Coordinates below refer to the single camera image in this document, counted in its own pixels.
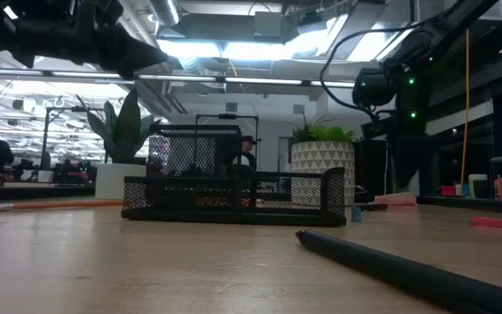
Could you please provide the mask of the black side table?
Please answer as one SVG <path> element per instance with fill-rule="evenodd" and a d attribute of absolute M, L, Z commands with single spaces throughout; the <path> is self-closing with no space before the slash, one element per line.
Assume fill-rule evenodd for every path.
<path fill-rule="evenodd" d="M 418 196 L 419 204 L 435 205 L 450 208 L 467 208 L 488 212 L 502 213 L 502 201 L 491 199 L 472 199 L 461 197 Z"/>

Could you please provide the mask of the white and green cup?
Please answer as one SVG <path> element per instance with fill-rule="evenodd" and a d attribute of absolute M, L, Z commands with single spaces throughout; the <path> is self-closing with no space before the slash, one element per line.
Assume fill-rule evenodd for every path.
<path fill-rule="evenodd" d="M 487 199 L 490 196 L 486 174 L 470 174 L 468 180 L 471 198 Z"/>

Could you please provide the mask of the succulent in patterned pot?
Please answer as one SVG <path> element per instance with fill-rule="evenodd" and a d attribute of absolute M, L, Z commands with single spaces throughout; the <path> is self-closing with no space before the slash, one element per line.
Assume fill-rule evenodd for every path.
<path fill-rule="evenodd" d="M 299 175 L 291 181 L 291 201 L 313 207 L 321 204 L 321 181 L 305 174 L 323 174 L 331 168 L 344 169 L 344 182 L 329 193 L 331 201 L 350 206 L 355 194 L 355 132 L 343 126 L 330 126 L 330 119 L 302 116 L 293 127 L 291 171 Z"/>

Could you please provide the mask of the silver ventilation duct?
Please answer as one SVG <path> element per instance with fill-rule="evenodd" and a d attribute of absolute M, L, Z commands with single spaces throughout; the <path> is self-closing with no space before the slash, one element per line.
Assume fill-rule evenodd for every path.
<path fill-rule="evenodd" d="M 173 26 L 181 20 L 181 8 L 178 0 L 147 0 L 150 10 L 158 23 Z"/>

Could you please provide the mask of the black pen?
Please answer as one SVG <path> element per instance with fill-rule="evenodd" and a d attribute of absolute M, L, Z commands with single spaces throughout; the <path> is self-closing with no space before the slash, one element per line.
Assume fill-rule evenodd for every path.
<path fill-rule="evenodd" d="M 313 230 L 295 233 L 306 249 L 453 314 L 502 314 L 502 287 Z"/>

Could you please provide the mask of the leafy plant in white pot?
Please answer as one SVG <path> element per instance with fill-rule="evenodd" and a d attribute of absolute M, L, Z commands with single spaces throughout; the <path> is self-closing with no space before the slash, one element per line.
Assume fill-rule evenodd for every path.
<path fill-rule="evenodd" d="M 104 150 L 112 163 L 97 165 L 95 197 L 104 200 L 123 200 L 125 177 L 140 177 L 146 167 L 136 161 L 137 152 L 144 146 L 151 134 L 151 126 L 160 123 L 150 114 L 141 117 L 139 94 L 136 87 L 126 95 L 119 114 L 113 105 L 106 101 L 105 119 L 100 119 L 78 96 L 85 109 L 91 130 L 103 140 Z"/>

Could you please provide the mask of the black mesh desk organizer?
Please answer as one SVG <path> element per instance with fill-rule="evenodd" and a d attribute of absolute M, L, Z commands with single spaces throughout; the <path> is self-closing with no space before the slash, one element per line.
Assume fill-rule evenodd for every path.
<path fill-rule="evenodd" d="M 146 176 L 126 177 L 125 219 L 339 227 L 354 202 L 352 167 L 261 172 L 230 125 L 152 126 Z"/>

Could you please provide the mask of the dark background desk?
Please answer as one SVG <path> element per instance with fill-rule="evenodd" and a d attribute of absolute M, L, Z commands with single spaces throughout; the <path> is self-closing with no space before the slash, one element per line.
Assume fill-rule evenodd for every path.
<path fill-rule="evenodd" d="M 95 187 L 40 182 L 0 182 L 0 201 L 94 196 Z"/>

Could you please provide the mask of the orange pencil with eraser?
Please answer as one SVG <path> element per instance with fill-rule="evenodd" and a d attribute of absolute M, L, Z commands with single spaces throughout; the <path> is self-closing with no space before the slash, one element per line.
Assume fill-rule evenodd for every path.
<path fill-rule="evenodd" d="M 0 203 L 0 212 L 14 211 L 14 210 L 86 208 L 86 207 L 105 207 L 105 206 L 123 206 L 123 205 L 124 202 L 120 200 Z"/>

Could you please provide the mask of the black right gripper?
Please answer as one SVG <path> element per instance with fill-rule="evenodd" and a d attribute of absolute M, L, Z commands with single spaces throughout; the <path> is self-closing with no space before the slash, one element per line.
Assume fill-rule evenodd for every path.
<path fill-rule="evenodd" d="M 405 76 L 398 81 L 396 112 L 390 133 L 395 150 L 411 147 L 425 137 L 429 103 L 429 86 L 422 79 Z M 399 151 L 394 153 L 393 160 L 397 186 L 405 188 L 421 167 L 424 157 L 417 151 Z"/>

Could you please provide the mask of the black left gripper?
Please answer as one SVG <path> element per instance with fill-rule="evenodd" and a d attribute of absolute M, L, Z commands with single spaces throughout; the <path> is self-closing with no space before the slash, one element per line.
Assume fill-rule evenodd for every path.
<path fill-rule="evenodd" d="M 146 72 L 136 70 L 168 60 L 161 49 L 118 31 L 113 24 L 19 19 L 12 25 L 9 51 L 27 68 L 33 67 L 38 56 L 61 58 L 79 65 L 95 63 L 106 70 L 118 71 L 123 79 L 138 79 Z"/>

